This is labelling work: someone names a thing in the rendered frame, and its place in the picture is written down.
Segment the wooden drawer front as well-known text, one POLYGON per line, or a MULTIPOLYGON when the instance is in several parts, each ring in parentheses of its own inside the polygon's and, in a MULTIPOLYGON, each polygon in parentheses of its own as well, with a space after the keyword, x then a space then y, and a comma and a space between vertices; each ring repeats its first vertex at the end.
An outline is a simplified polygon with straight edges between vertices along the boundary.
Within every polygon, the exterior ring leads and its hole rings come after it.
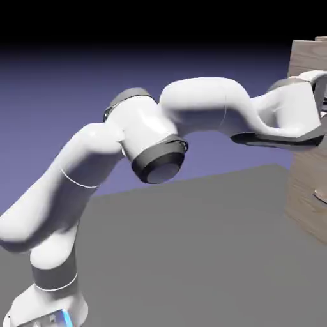
POLYGON ((327 147, 327 41, 294 41, 289 63, 291 118, 303 132, 292 152, 307 155, 327 147))
POLYGON ((285 214, 327 245, 327 205, 313 195, 327 188, 327 146, 295 153, 289 171, 285 214))

